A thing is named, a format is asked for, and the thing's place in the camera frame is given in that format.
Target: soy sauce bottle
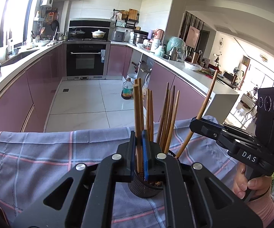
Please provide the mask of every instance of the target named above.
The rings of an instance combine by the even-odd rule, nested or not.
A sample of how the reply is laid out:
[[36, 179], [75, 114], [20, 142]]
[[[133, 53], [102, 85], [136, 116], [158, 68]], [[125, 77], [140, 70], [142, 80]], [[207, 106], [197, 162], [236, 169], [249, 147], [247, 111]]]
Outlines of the soy sauce bottle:
[[121, 97], [124, 99], [130, 99], [133, 95], [133, 83], [131, 82], [130, 77], [122, 85]]

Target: pink sleeve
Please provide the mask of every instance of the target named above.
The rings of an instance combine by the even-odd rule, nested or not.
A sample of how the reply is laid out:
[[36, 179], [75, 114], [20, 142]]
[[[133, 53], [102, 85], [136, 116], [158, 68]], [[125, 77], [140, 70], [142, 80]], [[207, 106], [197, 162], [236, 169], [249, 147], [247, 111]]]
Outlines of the pink sleeve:
[[274, 219], [274, 203], [270, 189], [264, 196], [247, 203], [247, 205], [261, 218], [264, 228]]

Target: silver screw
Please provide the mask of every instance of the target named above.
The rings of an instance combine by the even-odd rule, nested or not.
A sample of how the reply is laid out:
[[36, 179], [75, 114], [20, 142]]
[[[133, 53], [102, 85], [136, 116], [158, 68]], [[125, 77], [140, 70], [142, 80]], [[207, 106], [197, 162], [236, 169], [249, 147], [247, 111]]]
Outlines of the silver screw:
[[84, 170], [85, 169], [85, 164], [77, 164], [76, 165], [76, 170]]
[[158, 159], [165, 159], [165, 158], [166, 158], [166, 155], [163, 154], [163, 153], [159, 153], [159, 154], [157, 154], [157, 158], [158, 158]]
[[202, 169], [202, 164], [201, 163], [195, 163], [195, 164], [193, 164], [193, 168], [195, 170], [201, 170]]
[[112, 156], [112, 159], [113, 160], [119, 160], [119, 159], [121, 159], [121, 154], [114, 154], [113, 156]]

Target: kitchen sink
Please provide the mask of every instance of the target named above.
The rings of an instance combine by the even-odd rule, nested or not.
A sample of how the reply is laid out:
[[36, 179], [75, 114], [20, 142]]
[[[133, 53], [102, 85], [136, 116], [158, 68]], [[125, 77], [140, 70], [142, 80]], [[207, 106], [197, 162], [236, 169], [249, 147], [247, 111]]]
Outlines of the kitchen sink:
[[26, 52], [22, 52], [20, 54], [17, 54], [16, 56], [13, 56], [11, 59], [7, 60], [5, 63], [2, 64], [2, 67], [7, 66], [7, 65], [11, 65], [16, 63], [17, 61], [20, 61], [21, 59], [23, 59], [24, 57], [27, 57], [28, 55], [30, 55], [31, 53], [34, 53], [37, 50], [31, 50], [31, 51], [26, 51]]

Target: chopstick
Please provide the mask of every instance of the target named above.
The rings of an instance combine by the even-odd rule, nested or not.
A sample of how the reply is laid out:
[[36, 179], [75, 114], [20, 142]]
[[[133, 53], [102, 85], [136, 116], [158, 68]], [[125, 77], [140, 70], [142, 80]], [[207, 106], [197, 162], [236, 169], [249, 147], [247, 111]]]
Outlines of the chopstick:
[[171, 128], [173, 108], [174, 108], [174, 98], [175, 98], [175, 86], [173, 86], [173, 88], [172, 88], [172, 98], [170, 99], [170, 109], [169, 109], [169, 115], [168, 115], [168, 123], [166, 125], [166, 135], [167, 136], [168, 136], [168, 134], [170, 132], [170, 128]]
[[[207, 107], [207, 104], [208, 104], [208, 102], [209, 102], [209, 99], [210, 99], [210, 96], [211, 96], [211, 93], [212, 93], [212, 91], [213, 91], [213, 87], [214, 87], [214, 84], [215, 84], [215, 81], [216, 81], [216, 78], [217, 78], [217, 74], [218, 74], [218, 70], [215, 71], [215, 74], [214, 74], [214, 77], [213, 77], [211, 86], [210, 86], [209, 91], [208, 91], [208, 93], [207, 93], [207, 96], [206, 96], [206, 98], [205, 98], [205, 100], [204, 100], [204, 102], [203, 102], [203, 104], [202, 104], [202, 106], [201, 106], [201, 108], [200, 108], [200, 111], [199, 111], [199, 113], [198, 113], [198, 115], [197, 115], [197, 117], [196, 117], [196, 119], [198, 119], [198, 120], [201, 119], [201, 117], [202, 117], [202, 115], [204, 114], [204, 111], [205, 111], [205, 109], [206, 109], [206, 107]], [[181, 154], [183, 153], [183, 151], [185, 150], [185, 148], [186, 148], [187, 144], [189, 143], [189, 141], [191, 140], [193, 134], [194, 134], [194, 133], [193, 133], [192, 131], [190, 131], [190, 132], [188, 133], [188, 136], [186, 137], [184, 143], [182, 144], [181, 148], [179, 149], [179, 151], [178, 151], [178, 153], [177, 153], [177, 155], [176, 155], [176, 158], [177, 158], [177, 159], [180, 157], [180, 155], [181, 155]]]
[[159, 124], [157, 139], [156, 139], [156, 143], [158, 143], [158, 144], [160, 144], [160, 140], [161, 140], [163, 121], [164, 121], [164, 116], [166, 113], [166, 103], [168, 100], [168, 93], [169, 93], [168, 90], [169, 90], [169, 83], [166, 84], [166, 94], [164, 96], [164, 104], [163, 104], [163, 109], [162, 109], [162, 113], [161, 113], [161, 117], [160, 117], [160, 124]]
[[177, 91], [177, 96], [176, 96], [176, 102], [175, 102], [175, 106], [174, 106], [174, 110], [173, 110], [173, 114], [172, 114], [172, 121], [171, 121], [171, 127], [169, 130], [169, 135], [168, 135], [168, 139], [166, 141], [166, 147], [164, 149], [164, 153], [167, 154], [170, 148], [170, 144], [171, 144], [171, 140], [172, 140], [172, 134], [173, 134], [173, 128], [175, 125], [175, 120], [176, 120], [176, 114], [177, 114], [177, 108], [178, 108], [178, 101], [179, 101], [179, 90]]
[[150, 140], [150, 90], [147, 89], [147, 121], [146, 121], [146, 128], [147, 128], [147, 135], [148, 140]]
[[154, 141], [153, 91], [150, 91], [150, 141]]
[[137, 157], [137, 171], [143, 172], [143, 156], [142, 156], [142, 143], [141, 143], [141, 120], [140, 120], [140, 93], [139, 85], [133, 85], [134, 91], [134, 112], [135, 112], [135, 136], [136, 136], [136, 157]]
[[165, 144], [166, 144], [166, 138], [168, 137], [168, 135], [166, 134], [166, 127], [167, 127], [167, 124], [168, 124], [170, 98], [171, 98], [171, 91], [168, 90], [168, 100], [166, 102], [166, 112], [165, 112], [165, 115], [164, 115], [162, 134], [161, 134], [161, 140], [160, 140], [160, 147], [161, 147], [162, 152], [164, 151], [164, 147], [165, 147]]
[[142, 82], [141, 78], [138, 78], [139, 95], [140, 95], [140, 116], [141, 116], [141, 131], [144, 131], [144, 116], [143, 116], [143, 94], [142, 94]]

